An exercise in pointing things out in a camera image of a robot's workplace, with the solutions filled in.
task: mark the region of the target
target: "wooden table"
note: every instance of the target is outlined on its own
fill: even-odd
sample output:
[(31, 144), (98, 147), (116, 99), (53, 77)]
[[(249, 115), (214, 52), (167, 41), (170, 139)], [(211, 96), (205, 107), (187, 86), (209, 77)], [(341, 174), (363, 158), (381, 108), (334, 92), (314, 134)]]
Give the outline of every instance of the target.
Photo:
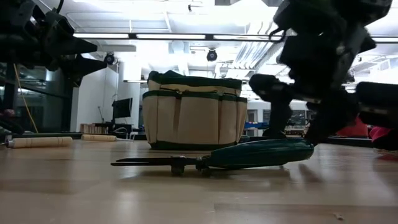
[(142, 141), (0, 150), (0, 223), (398, 223), (398, 161), (368, 148), (324, 144), (284, 169), (210, 178), (193, 167), (171, 177), (170, 167), (109, 165), (176, 154), (203, 152), (150, 151)]

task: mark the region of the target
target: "green trim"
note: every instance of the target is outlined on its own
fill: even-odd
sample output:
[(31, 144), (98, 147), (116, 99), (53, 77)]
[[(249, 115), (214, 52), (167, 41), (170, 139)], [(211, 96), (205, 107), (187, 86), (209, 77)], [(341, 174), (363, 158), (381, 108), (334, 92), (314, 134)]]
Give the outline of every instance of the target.
[(152, 90), (147, 91), (142, 94), (142, 99), (148, 96), (174, 96), (174, 97), (181, 97), (177, 92), (174, 91), (162, 91), (162, 90)]
[(221, 96), (217, 93), (191, 92), (191, 91), (183, 92), (182, 97), (208, 98), (208, 99), (214, 99), (214, 100), (220, 100), (220, 98), (221, 98)]
[(248, 99), (245, 98), (245, 97), (236, 97), (236, 101), (243, 102), (243, 103), (248, 103)]
[(165, 90), (152, 90), (144, 93), (142, 95), (142, 99), (147, 98), (148, 96), (172, 96), (176, 98), (181, 97), (197, 97), (197, 98), (208, 98), (214, 100), (226, 100), (226, 101), (237, 101), (247, 103), (248, 99), (233, 95), (219, 95), (217, 93), (208, 93), (208, 92), (192, 92), (192, 91), (185, 91), (182, 94), (179, 94), (175, 91), (165, 91)]
[(242, 80), (225, 78), (203, 78), (203, 77), (186, 77), (173, 71), (164, 74), (151, 71), (148, 80), (152, 80), (161, 85), (177, 84), (188, 86), (223, 86), (235, 90), (242, 90)]
[(174, 142), (157, 141), (150, 143), (153, 150), (181, 150), (181, 151), (212, 151), (223, 147), (234, 146), (236, 142), (229, 144), (180, 144)]

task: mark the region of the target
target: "fluorescent light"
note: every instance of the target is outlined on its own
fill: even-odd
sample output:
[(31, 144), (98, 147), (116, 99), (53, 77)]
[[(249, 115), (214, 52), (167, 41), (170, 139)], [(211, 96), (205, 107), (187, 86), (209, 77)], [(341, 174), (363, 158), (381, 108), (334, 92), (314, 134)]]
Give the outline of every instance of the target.
[(137, 34), (138, 39), (183, 39), (183, 40), (204, 40), (203, 34)]
[(189, 50), (207, 51), (209, 48), (204, 46), (189, 46)]
[[(273, 35), (271, 40), (280, 40), (281, 35)], [(270, 40), (268, 35), (214, 35), (215, 40)]]
[(378, 44), (397, 44), (398, 37), (374, 37), (374, 41)]
[(128, 39), (129, 34), (95, 34), (95, 33), (76, 33), (73, 35), (82, 39)]
[(124, 82), (128, 82), (128, 83), (146, 83), (147, 80), (124, 80)]
[(73, 0), (74, 2), (87, 2), (87, 3), (97, 3), (97, 2), (103, 2), (103, 3), (118, 3), (118, 2), (143, 2), (143, 1), (149, 1), (149, 2), (163, 2), (165, 0), (132, 0), (132, 1), (123, 1), (123, 0)]

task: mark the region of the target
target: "cable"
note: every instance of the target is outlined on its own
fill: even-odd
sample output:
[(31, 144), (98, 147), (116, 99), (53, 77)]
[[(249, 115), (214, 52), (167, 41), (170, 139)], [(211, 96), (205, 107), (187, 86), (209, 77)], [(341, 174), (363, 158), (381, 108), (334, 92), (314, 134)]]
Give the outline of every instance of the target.
[(116, 131), (119, 131), (119, 130), (125, 130), (125, 131), (127, 131), (127, 129), (126, 129), (126, 128), (124, 128), (124, 127), (120, 127), (120, 128), (116, 128), (115, 130), (113, 130), (113, 132), (116, 132)]
[(57, 13), (57, 14), (60, 13), (60, 11), (61, 11), (61, 9), (62, 9), (62, 6), (63, 6), (63, 0), (61, 0), (61, 1), (60, 1), (60, 4), (58, 5), (58, 8), (57, 8), (57, 10), (56, 10), (56, 13)]
[(14, 71), (15, 71), (15, 77), (17, 78), (17, 81), (18, 81), (19, 89), (21, 90), (21, 96), (22, 96), (22, 99), (24, 100), (24, 104), (25, 104), (25, 107), (26, 107), (27, 114), (29, 115), (30, 121), (32, 122), (33, 127), (35, 128), (36, 133), (39, 133), (39, 131), (37, 130), (37, 127), (36, 127), (36, 123), (33, 120), (32, 115), (30, 114), (29, 108), (27, 107), (25, 96), (24, 96), (24, 94), (22, 92), (21, 82), (19, 81), (19, 75), (18, 75), (18, 71), (17, 71), (17, 66), (15, 64), (14, 64)]

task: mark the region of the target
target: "bag pocket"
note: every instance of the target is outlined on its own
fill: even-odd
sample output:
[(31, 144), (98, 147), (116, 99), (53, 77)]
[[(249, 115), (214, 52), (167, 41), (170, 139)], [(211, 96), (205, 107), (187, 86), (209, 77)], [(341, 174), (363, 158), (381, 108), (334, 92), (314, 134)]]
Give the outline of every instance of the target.
[(156, 142), (157, 101), (158, 96), (156, 91), (148, 91), (142, 95), (142, 113), (148, 143)]
[(241, 139), (246, 113), (248, 112), (248, 99), (243, 97), (236, 98), (236, 142)]
[(158, 91), (157, 140), (177, 142), (181, 96), (173, 91)]
[(182, 93), (178, 143), (218, 144), (219, 98), (216, 93)]
[(238, 130), (236, 99), (236, 96), (220, 96), (218, 144), (236, 142), (236, 132)]

